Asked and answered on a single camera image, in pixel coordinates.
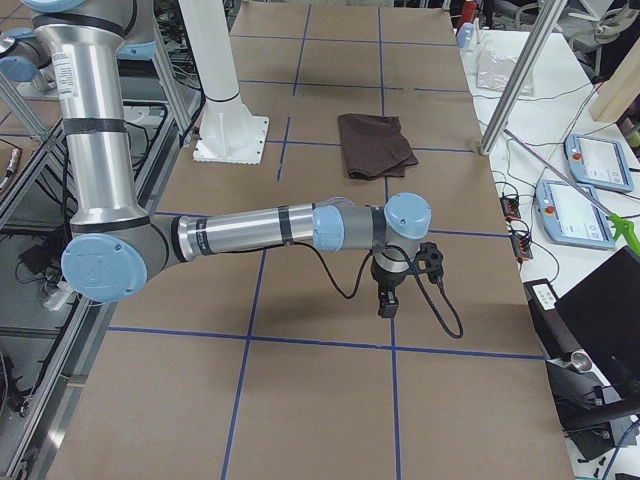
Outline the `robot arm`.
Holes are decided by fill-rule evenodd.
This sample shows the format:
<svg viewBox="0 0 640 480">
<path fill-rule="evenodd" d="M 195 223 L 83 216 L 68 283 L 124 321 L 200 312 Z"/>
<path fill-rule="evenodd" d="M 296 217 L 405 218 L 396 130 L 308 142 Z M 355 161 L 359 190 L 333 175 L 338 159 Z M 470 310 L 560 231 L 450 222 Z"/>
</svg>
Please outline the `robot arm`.
<svg viewBox="0 0 640 480">
<path fill-rule="evenodd" d="M 31 84 L 39 92 L 56 89 L 49 50 L 27 27 L 1 33 L 1 73 L 14 82 Z"/>
<path fill-rule="evenodd" d="M 49 50 L 77 209 L 61 256 L 84 298 L 120 302 L 166 269 L 201 256 L 304 246 L 317 254 L 362 250 L 390 318 L 396 287 L 417 276 L 431 223 L 428 202 L 399 193 L 381 206 L 342 199 L 217 216 L 161 215 L 142 197 L 125 119 L 122 60 L 164 52 L 149 1 L 32 1 L 36 38 Z"/>
</svg>

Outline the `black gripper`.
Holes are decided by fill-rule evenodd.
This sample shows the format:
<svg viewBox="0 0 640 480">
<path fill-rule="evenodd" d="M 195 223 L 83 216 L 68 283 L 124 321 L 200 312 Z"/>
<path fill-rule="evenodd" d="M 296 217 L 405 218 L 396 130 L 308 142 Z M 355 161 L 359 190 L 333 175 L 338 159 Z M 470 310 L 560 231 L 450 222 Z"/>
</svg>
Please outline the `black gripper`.
<svg viewBox="0 0 640 480">
<path fill-rule="evenodd" d="M 371 274 L 377 283 L 378 316 L 381 318 L 394 318 L 400 306 L 396 295 L 396 287 L 405 280 L 407 272 L 390 272 L 382 268 L 377 262 L 373 262 Z"/>
</svg>

